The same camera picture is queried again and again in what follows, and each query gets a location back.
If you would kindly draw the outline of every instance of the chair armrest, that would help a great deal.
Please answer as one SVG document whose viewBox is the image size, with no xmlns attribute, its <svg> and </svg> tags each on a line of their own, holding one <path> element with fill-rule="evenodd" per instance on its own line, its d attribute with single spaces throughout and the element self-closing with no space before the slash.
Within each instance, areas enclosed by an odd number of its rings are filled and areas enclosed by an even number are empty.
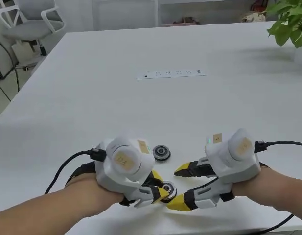
<svg viewBox="0 0 302 235">
<path fill-rule="evenodd" d="M 51 24 L 51 22 L 49 21 L 49 19 L 47 18 L 47 13 L 53 12 L 53 11 L 58 11 L 58 6 L 42 11 L 41 12 L 41 17 L 44 20 L 44 22 L 47 24 L 48 28 L 52 31 L 52 33 L 56 33 L 57 31 L 54 29 L 53 25 Z"/>
<path fill-rule="evenodd" d="M 9 6 L 9 7 L 4 7 L 4 8 L 2 8 L 2 9 L 0 9 L 0 19 L 3 21 L 3 23 L 5 24 L 5 26 L 7 27 L 7 28 L 11 28 L 11 25 L 4 19 L 4 17 L 3 17 L 3 13 L 7 13 L 7 12 L 9 12 L 9 11 L 13 11 L 13 10 L 17 10 L 17 11 L 19 11 L 19 7 L 17 6 L 17 5 L 15 5 L 15 6 Z M 7 19 L 11 22 L 11 24 L 12 24 L 12 20 L 11 20 L 11 18 L 10 17 L 7 17 Z"/>
</svg>

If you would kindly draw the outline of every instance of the bearing ring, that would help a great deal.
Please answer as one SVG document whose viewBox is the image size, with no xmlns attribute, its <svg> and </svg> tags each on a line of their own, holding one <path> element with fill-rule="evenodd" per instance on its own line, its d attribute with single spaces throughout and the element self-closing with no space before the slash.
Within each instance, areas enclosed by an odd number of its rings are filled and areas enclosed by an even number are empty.
<svg viewBox="0 0 302 235">
<path fill-rule="evenodd" d="M 153 149 L 153 156 L 156 161 L 164 162 L 170 158 L 170 150 L 165 145 L 158 145 Z"/>
<path fill-rule="evenodd" d="M 161 200 L 161 202 L 169 203 L 170 201 L 172 201 L 172 199 L 177 196 L 177 188 L 172 182 L 164 181 L 164 185 L 162 188 L 165 189 L 169 193 L 169 195 L 165 199 Z"/>
</svg>

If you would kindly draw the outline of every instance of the yellow label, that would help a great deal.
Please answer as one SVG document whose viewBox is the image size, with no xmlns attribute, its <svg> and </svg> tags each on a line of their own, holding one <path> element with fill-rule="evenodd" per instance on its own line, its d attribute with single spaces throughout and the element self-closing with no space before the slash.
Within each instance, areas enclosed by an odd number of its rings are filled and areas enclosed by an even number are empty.
<svg viewBox="0 0 302 235">
<path fill-rule="evenodd" d="M 130 171 L 135 166 L 135 162 L 127 154 L 121 151 L 116 153 L 114 161 L 125 171 Z"/>
<path fill-rule="evenodd" d="M 138 140 L 138 143 L 139 143 L 139 146 L 140 146 L 140 149 L 141 149 L 142 153 L 146 153 L 146 154 L 150 153 L 149 150 L 147 149 L 146 142 Z"/>
<path fill-rule="evenodd" d="M 237 147 L 236 151 L 239 155 L 244 154 L 250 147 L 252 147 L 251 141 L 244 137 L 241 144 Z"/>
<path fill-rule="evenodd" d="M 215 134 L 213 137 L 213 143 L 221 143 L 223 141 L 223 134 Z"/>
</svg>

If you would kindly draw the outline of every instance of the human arm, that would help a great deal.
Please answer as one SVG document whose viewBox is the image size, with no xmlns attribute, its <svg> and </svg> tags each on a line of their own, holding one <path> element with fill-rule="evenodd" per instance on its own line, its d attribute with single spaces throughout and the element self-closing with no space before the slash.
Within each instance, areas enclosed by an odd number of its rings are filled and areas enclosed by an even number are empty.
<svg viewBox="0 0 302 235">
<path fill-rule="evenodd" d="M 234 184 L 232 192 L 302 219 L 302 180 L 262 167 L 253 179 Z"/>
<path fill-rule="evenodd" d="M 72 179 L 65 189 L 0 212 L 0 235 L 63 235 L 81 219 L 100 214 L 123 195 L 100 187 L 95 174 Z"/>
</svg>

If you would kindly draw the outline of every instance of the power strip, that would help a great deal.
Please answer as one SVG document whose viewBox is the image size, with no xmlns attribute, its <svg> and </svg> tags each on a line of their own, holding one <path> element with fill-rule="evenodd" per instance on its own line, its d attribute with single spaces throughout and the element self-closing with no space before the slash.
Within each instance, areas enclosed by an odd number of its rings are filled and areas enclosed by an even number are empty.
<svg viewBox="0 0 302 235">
<path fill-rule="evenodd" d="M 152 79 L 152 78 L 169 78 L 169 77 L 197 77 L 207 76 L 202 70 L 166 70 L 166 71 L 154 71 L 147 72 L 141 76 L 138 76 L 138 80 Z"/>
</svg>

